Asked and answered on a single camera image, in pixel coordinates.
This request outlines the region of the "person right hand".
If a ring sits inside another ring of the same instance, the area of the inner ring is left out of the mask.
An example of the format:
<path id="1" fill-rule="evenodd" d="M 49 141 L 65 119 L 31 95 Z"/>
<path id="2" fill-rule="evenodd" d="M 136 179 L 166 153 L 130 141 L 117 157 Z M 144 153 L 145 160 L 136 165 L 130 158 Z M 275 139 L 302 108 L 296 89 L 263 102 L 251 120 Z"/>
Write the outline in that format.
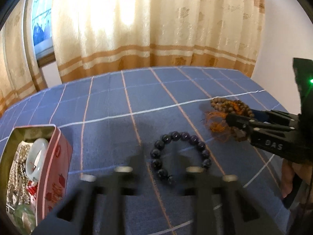
<path id="1" fill-rule="evenodd" d="M 283 160 L 282 162 L 282 176 L 281 176 L 281 193 L 282 197 L 286 198 L 291 193 L 293 188 L 293 179 L 295 175 L 298 175 L 303 179 L 301 174 L 302 165 Z"/>

